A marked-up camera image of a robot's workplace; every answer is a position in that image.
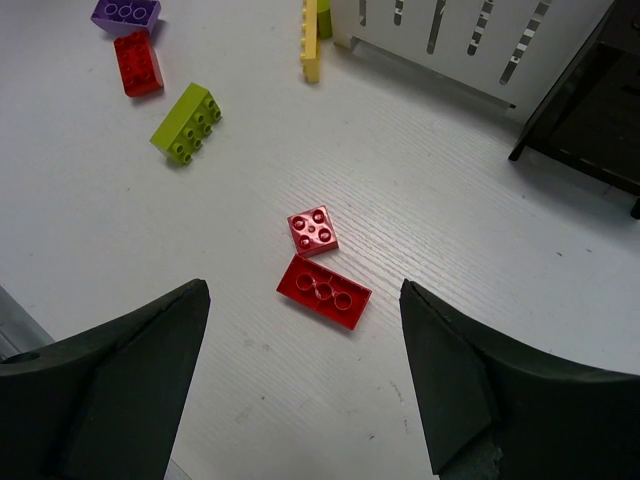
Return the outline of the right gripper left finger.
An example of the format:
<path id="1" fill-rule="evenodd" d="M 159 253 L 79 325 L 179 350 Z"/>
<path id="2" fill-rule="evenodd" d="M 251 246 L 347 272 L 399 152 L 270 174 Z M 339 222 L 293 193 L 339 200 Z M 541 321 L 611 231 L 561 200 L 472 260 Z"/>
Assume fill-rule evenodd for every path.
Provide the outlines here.
<path id="1" fill-rule="evenodd" d="M 3 293 L 2 477 L 184 478 L 171 453 L 209 307 L 194 279 L 57 341 Z"/>

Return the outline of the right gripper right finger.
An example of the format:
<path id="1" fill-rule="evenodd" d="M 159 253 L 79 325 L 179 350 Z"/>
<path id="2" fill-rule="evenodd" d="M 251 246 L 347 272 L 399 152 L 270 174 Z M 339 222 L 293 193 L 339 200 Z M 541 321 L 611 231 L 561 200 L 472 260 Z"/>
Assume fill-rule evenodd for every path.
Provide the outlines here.
<path id="1" fill-rule="evenodd" d="M 639 379 L 528 346 L 405 280 L 400 312 L 432 472 L 635 479 Z"/>

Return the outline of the red lego brick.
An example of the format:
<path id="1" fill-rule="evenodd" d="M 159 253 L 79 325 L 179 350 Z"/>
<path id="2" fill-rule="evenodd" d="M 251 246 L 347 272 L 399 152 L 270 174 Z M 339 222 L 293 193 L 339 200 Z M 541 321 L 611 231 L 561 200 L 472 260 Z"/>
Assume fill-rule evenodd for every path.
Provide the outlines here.
<path id="1" fill-rule="evenodd" d="M 164 88 L 151 36 L 139 30 L 113 42 L 125 94 L 142 97 Z"/>
<path id="2" fill-rule="evenodd" d="M 371 297 L 370 289 L 300 255 L 292 258 L 276 291 L 351 331 Z"/>

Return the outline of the small red square lego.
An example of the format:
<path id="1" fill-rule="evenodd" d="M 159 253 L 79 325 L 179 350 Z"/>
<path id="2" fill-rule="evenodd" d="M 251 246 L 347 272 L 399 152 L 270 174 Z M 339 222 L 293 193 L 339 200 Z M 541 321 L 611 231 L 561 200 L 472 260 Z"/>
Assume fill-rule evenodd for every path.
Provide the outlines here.
<path id="1" fill-rule="evenodd" d="M 339 248 L 328 210 L 321 205 L 291 215 L 287 223 L 296 248 L 303 257 L 312 257 Z"/>

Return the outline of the purple lego brick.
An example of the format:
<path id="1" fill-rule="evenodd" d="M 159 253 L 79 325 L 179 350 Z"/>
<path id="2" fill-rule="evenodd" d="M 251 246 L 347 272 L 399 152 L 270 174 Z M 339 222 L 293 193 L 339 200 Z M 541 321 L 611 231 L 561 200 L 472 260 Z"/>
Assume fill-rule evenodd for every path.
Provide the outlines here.
<path id="1" fill-rule="evenodd" d="M 136 31 L 151 34 L 160 12 L 159 1 L 99 0 L 90 19 L 107 34 L 124 37 Z"/>

